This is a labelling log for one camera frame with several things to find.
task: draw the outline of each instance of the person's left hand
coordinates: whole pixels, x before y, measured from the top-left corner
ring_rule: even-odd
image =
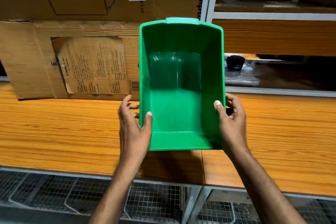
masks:
[[[118,115],[120,119],[120,165],[133,172],[135,176],[148,151],[152,137],[153,117],[147,112],[143,127],[135,120],[139,113],[131,113],[130,109],[139,109],[139,105],[128,103],[131,95],[124,98]]]

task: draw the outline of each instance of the bin handle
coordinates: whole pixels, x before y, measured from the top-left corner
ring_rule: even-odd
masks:
[[[171,17],[166,18],[167,24],[195,24],[199,25],[200,21],[196,18],[178,18],[178,17]]]

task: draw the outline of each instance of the forearm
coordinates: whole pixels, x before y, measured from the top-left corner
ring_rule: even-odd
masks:
[[[263,224],[306,223],[249,150],[233,151],[229,157]]]
[[[89,224],[119,223],[124,202],[130,185],[134,179],[133,172],[118,165],[113,179],[104,197],[92,214]]]

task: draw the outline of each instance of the black cup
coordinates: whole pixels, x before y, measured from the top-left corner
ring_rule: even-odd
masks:
[[[244,65],[245,58],[238,55],[228,56],[226,59],[227,68],[230,70],[240,71]]]

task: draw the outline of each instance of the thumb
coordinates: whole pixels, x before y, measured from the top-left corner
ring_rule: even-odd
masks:
[[[225,111],[225,108],[224,106],[222,105],[222,103],[219,101],[219,100],[216,100],[214,103],[213,103],[216,111],[219,113],[219,117],[221,119],[227,117],[228,115],[226,114],[226,111]]]
[[[143,131],[147,135],[151,135],[152,134],[152,123],[153,123],[153,114],[152,112],[147,112],[141,131]]]

